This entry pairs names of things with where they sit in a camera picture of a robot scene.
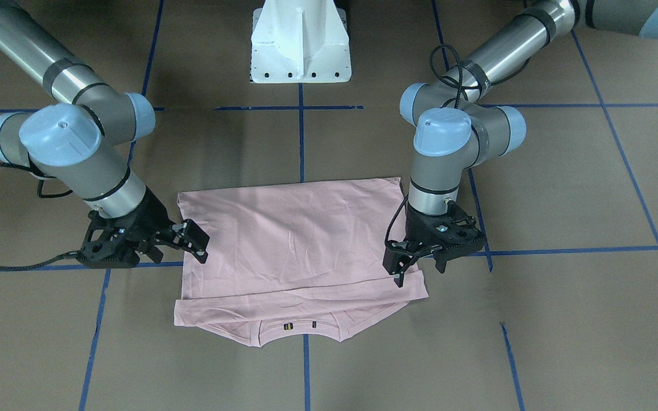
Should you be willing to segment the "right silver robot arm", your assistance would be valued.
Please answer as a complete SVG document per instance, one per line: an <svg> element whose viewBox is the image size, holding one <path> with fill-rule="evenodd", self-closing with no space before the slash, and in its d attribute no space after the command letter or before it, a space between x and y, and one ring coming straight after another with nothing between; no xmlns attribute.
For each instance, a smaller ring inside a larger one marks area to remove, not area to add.
<svg viewBox="0 0 658 411"><path fill-rule="evenodd" d="M117 152L146 137L154 108L139 93L120 94L13 1L0 1L0 50L57 101L33 114L0 115L0 167L60 180L89 207L80 249L46 261L75 259L89 268L132 268L141 256L159 264L161 247L206 262L209 236L166 208Z"/></svg>

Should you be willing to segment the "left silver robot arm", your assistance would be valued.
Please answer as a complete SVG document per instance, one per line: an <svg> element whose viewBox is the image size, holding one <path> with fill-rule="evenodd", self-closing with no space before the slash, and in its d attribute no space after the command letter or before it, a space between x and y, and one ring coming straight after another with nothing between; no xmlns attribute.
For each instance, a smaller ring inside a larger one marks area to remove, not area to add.
<svg viewBox="0 0 658 411"><path fill-rule="evenodd" d="M481 107L478 100L519 74L533 55L575 26L658 39L658 1L533 1L469 57L460 58L431 84L410 85L399 111L415 127L403 240L386 239L383 266L398 287L407 271L431 256L439 272L450 260L483 249L486 235L457 203L465 170L519 148L527 122L519 110Z"/></svg>

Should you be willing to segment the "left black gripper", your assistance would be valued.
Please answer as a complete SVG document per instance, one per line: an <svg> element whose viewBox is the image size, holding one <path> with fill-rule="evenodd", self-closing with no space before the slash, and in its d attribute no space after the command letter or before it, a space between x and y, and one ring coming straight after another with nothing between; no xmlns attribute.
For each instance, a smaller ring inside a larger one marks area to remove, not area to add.
<svg viewBox="0 0 658 411"><path fill-rule="evenodd" d="M394 278L397 287L404 286L405 274L418 262L417 252L420 249L430 249L428 254L433 256L435 268L439 273L446 272L450 260L462 257L458 257L452 250L443 247L442 234L446 228L440 223L444 214L424 214L411 205L407 206L405 240L400 242L386 240L384 242L386 250L382 266Z"/></svg>

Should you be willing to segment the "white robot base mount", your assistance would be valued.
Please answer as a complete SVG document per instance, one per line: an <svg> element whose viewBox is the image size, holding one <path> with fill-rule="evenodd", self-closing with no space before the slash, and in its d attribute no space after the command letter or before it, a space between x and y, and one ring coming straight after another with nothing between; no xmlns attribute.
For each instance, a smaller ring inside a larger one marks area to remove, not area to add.
<svg viewBox="0 0 658 411"><path fill-rule="evenodd" d="M251 81L349 82L348 10L345 1L264 2L252 13Z"/></svg>

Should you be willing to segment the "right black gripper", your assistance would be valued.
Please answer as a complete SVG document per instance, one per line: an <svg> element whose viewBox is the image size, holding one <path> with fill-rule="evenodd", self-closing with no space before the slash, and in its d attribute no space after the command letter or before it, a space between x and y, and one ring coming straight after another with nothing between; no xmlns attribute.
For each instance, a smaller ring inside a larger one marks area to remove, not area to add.
<svg viewBox="0 0 658 411"><path fill-rule="evenodd" d="M153 263L160 264L164 257L157 247L157 237L161 231L164 245L193 255L201 264L206 263L209 235L193 220L174 224L165 206L149 188L146 188L139 205L125 216L133 218L129 239L138 242L136 251Z"/></svg>

